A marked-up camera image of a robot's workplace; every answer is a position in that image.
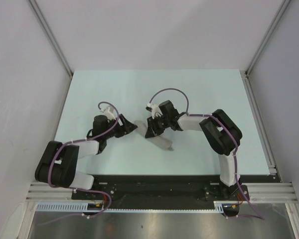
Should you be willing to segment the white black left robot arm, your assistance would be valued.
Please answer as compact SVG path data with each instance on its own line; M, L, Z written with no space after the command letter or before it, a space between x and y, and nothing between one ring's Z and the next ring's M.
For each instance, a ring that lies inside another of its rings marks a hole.
M81 158L94 156L104 151L107 140L123 137L138 127L122 114L110 119L106 115L94 117L93 128L82 140L69 142L50 141L35 171L35 179L52 187L80 188L89 199L99 196L100 186L94 183L94 177L77 171L77 162Z

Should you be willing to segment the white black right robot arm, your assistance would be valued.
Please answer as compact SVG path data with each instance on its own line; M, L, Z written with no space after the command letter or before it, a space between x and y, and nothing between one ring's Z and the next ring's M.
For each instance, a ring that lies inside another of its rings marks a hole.
M236 153L242 139L241 130L221 109L210 115L179 113L171 101L160 105L148 103L146 110L151 112L147 118L148 129L145 138L160 136L164 130L194 130L204 133L211 148L218 154L220 163L220 195L231 200L238 194L236 184L239 182Z

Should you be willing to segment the grey cloth napkin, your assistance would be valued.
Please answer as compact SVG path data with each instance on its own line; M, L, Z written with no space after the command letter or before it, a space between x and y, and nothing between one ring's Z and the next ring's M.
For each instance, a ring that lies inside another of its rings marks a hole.
M162 136L155 136L155 137L152 137L152 138L145 138L145 134L146 134L147 129L148 129L147 125L144 122L140 121L140 120L134 121L134 124L138 127L136 129L136 131L144 139L146 139L147 141L151 142L155 146L161 148L162 150L165 150L165 151L174 151L174 148L172 146L172 141L171 140L166 139L166 138L164 138Z

